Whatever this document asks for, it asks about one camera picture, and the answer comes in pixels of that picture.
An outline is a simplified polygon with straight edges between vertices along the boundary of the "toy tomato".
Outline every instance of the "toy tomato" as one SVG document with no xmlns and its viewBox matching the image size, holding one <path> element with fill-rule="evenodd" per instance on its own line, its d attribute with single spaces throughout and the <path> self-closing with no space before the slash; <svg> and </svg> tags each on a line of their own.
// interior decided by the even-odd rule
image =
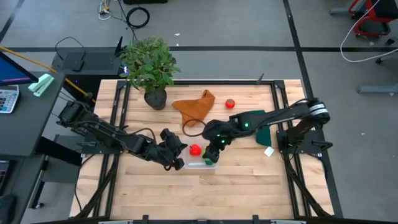
<svg viewBox="0 0 398 224">
<path fill-rule="evenodd" d="M 201 148 L 197 144 L 193 144 L 189 147 L 189 154 L 191 156 L 200 156 L 201 154 Z"/>
<path fill-rule="evenodd" d="M 234 108 L 234 106 L 235 106 L 235 101 L 232 100 L 232 99 L 228 99 L 228 100 L 225 101 L 225 106 L 226 106 L 228 109 Z"/>
</svg>

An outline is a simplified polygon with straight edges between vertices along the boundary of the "chair wheel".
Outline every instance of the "chair wheel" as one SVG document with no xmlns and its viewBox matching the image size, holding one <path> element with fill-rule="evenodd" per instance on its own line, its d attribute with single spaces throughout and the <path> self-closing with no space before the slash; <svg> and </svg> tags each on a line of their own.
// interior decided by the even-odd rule
<svg viewBox="0 0 398 224">
<path fill-rule="evenodd" d="M 383 60 L 381 60 L 381 58 L 378 58 L 378 59 L 376 60 L 376 64 L 378 64 L 378 65 L 381 65 L 382 62 L 383 62 Z"/>
<path fill-rule="evenodd" d="M 37 205 L 35 206 L 34 209 L 42 208 L 43 206 L 44 206 L 44 204 L 39 202 L 39 203 L 37 203 Z"/>
<path fill-rule="evenodd" d="M 393 43 L 395 43 L 395 41 L 390 38 L 390 39 L 387 40 L 386 45 L 391 45 Z"/>
</svg>

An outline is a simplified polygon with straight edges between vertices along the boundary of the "clear plastic container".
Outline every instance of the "clear plastic container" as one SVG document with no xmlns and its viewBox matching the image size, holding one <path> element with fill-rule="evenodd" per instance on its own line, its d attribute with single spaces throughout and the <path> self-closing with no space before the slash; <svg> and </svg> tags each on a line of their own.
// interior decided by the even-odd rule
<svg viewBox="0 0 398 224">
<path fill-rule="evenodd" d="M 205 159 L 201 157 L 205 152 L 206 146 L 209 145 L 209 141 L 203 139 L 201 136 L 198 137 L 188 137 L 184 136 L 180 138 L 181 142 L 188 145 L 180 155 L 180 158 L 184 160 L 184 168 L 185 169 L 216 169 L 218 164 L 213 163 L 212 165 L 206 165 Z M 192 156 L 189 153 L 189 148 L 191 145 L 197 144 L 201 147 L 201 155 L 200 156 Z"/>
</svg>

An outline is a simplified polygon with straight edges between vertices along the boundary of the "brown cloth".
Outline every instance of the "brown cloth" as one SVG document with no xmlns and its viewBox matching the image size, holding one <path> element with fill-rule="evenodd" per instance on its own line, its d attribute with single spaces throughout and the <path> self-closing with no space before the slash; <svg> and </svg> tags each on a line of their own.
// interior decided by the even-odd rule
<svg viewBox="0 0 398 224">
<path fill-rule="evenodd" d="M 210 91 L 203 91 L 202 97 L 197 100 L 179 100 L 174 101 L 172 106 L 179 110 L 182 115 L 182 124 L 191 120 L 199 119 L 203 121 L 205 116 L 213 107 L 215 97 Z M 198 121 L 190 121 L 187 123 L 189 127 L 194 126 Z"/>
</svg>

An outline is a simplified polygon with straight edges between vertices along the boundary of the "concrete floor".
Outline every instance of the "concrete floor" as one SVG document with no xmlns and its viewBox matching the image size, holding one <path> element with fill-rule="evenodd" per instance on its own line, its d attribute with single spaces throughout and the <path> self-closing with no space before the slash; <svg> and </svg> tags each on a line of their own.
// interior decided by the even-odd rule
<svg viewBox="0 0 398 224">
<path fill-rule="evenodd" d="M 120 35 L 127 43 L 131 31 L 116 19 L 101 21 L 96 8 L 99 0 L 25 0 L 1 41 L 5 47 L 54 47 L 66 36 L 77 38 L 87 47 L 112 47 Z M 289 0 L 302 47 L 339 47 L 353 25 L 349 17 L 328 13 L 331 7 L 348 6 L 345 0 Z M 17 0 L 0 1 L 0 28 L 14 10 Z M 171 46 L 266 46 L 293 47 L 292 35 L 280 0 L 169 0 L 167 4 L 142 5 L 151 13 L 147 27 L 136 31 L 138 38 L 163 37 Z M 126 10 L 132 6 L 124 5 Z M 111 11 L 120 17 L 117 2 Z M 134 16 L 137 23 L 142 14 Z M 398 23 L 391 24 L 398 34 Z M 357 39 L 351 35 L 346 47 L 382 47 L 379 40 Z M 76 47 L 73 41 L 62 47 Z M 50 65 L 54 52 L 26 52 L 24 55 Z M 174 52 L 182 73 L 177 78 L 302 78 L 295 52 L 273 51 L 192 51 Z M 377 53 L 349 53 L 353 59 Z M 391 60 L 376 65 L 374 60 L 348 63 L 338 52 L 304 52 L 315 96 L 323 100 L 331 114 L 325 126 L 336 187 L 346 218 L 398 221 L 398 130 L 397 96 L 359 95 L 360 85 L 398 83 L 398 64 Z M 28 70 L 42 70 L 16 59 Z M 59 99 L 54 113 L 59 113 Z M 51 119 L 45 135 L 70 134 Z M 48 184 L 41 202 L 46 207 L 28 209 L 23 223 L 66 218 L 73 197 L 73 185 Z"/>
</svg>

